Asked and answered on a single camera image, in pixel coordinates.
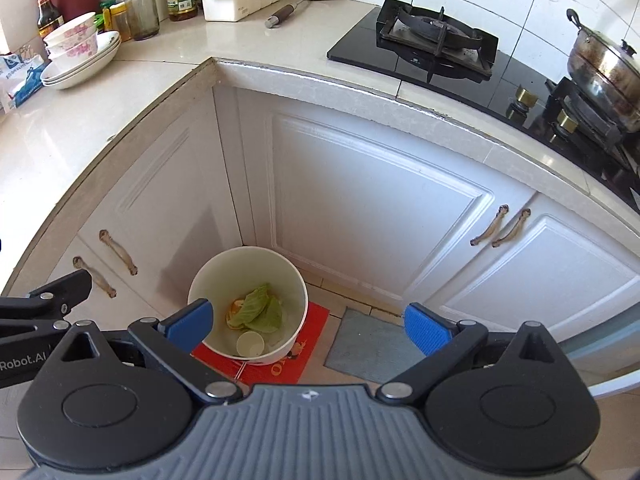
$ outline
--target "cabinet handle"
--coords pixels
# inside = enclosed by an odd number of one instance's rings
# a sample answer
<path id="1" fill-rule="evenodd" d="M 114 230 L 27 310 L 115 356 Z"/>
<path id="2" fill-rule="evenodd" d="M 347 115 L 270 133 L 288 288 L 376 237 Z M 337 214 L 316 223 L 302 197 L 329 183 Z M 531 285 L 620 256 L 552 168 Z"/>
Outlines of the cabinet handle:
<path id="1" fill-rule="evenodd" d="M 103 244 L 105 244 L 108 248 L 111 248 L 111 250 L 116 253 L 116 256 L 124 262 L 124 264 L 127 266 L 127 269 L 129 269 L 129 273 L 132 276 L 135 276 L 138 273 L 138 268 L 133 264 L 133 258 L 129 256 L 129 253 L 127 253 L 127 250 L 123 246 L 121 246 L 119 243 L 117 243 L 116 240 L 111 238 L 111 235 L 109 234 L 107 229 L 100 230 L 100 233 L 98 233 L 98 238 L 100 238 L 100 241 Z"/>
<path id="2" fill-rule="evenodd" d="M 495 214 L 495 218 L 489 224 L 489 227 L 479 237 L 476 237 L 473 240 L 471 240 L 471 245 L 476 246 L 482 240 L 486 240 L 487 238 L 490 238 L 496 232 L 496 230 L 500 227 L 500 224 L 502 223 L 502 219 L 508 212 L 509 212 L 509 206 L 506 204 L 501 205 L 498 208 L 498 212 Z"/>
<path id="3" fill-rule="evenodd" d="M 88 270 L 92 281 L 106 292 L 107 296 L 110 298 L 116 297 L 116 289 L 109 285 L 109 282 L 104 279 L 104 276 L 101 275 L 100 272 L 95 270 L 93 267 L 89 267 L 80 256 L 74 256 L 74 267 L 76 269 Z"/>
<path id="4" fill-rule="evenodd" d="M 491 247 L 500 247 L 503 243 L 513 240 L 520 233 L 520 231 L 522 231 L 525 220 L 530 216 L 531 209 L 529 209 L 528 207 L 526 209 L 523 209 L 520 213 L 520 216 L 518 217 L 516 225 L 511 228 L 511 231 L 509 231 L 504 238 L 498 238 L 494 243 L 491 244 Z"/>

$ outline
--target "food waste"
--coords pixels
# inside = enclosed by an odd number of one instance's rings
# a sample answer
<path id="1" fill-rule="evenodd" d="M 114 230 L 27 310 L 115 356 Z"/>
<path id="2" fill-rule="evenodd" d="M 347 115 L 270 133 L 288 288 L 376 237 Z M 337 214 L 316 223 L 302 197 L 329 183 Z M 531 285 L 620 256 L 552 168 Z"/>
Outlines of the food waste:
<path id="1" fill-rule="evenodd" d="M 235 300 L 226 311 L 226 325 L 232 330 L 255 330 L 271 334 L 282 327 L 282 304 L 264 283 L 244 299 Z"/>

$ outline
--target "jar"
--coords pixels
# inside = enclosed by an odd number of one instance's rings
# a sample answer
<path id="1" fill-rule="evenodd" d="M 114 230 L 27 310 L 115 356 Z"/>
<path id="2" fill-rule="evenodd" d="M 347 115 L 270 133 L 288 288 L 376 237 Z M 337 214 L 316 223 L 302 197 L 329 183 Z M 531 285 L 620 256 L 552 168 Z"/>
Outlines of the jar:
<path id="1" fill-rule="evenodd" d="M 127 23 L 126 4 L 122 2 L 112 5 L 109 10 L 111 13 L 111 27 L 120 33 L 121 41 L 129 41 L 131 39 L 131 33 L 129 32 L 129 23 Z"/>

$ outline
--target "white bucket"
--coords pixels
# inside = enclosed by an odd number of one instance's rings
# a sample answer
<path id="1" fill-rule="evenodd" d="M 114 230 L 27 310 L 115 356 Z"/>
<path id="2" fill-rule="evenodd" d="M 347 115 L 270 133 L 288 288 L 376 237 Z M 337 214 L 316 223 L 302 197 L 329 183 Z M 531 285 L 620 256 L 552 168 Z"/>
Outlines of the white bucket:
<path id="1" fill-rule="evenodd" d="M 226 311 L 231 304 L 262 285 L 282 303 L 282 327 L 272 334 L 262 334 L 265 354 L 240 357 L 236 342 L 241 330 L 226 325 Z M 206 298 L 213 306 L 213 329 L 203 343 L 215 353 L 247 361 L 252 365 L 268 365 L 282 359 L 291 350 L 305 322 L 308 297 L 300 273 L 284 256 L 262 247 L 237 247 L 217 254 L 198 271 L 189 290 L 189 303 Z"/>

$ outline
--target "black stove top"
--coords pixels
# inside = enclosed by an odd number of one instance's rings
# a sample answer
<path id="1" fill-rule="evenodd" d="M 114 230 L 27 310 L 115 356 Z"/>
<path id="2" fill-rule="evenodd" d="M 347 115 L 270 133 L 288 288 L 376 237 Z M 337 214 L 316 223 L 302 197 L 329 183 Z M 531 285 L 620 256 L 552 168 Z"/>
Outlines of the black stove top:
<path id="1" fill-rule="evenodd" d="M 585 102 L 571 80 L 547 80 L 498 50 L 495 36 L 444 12 L 386 0 L 327 57 L 423 86 L 488 113 L 560 153 L 640 213 L 637 141 Z"/>

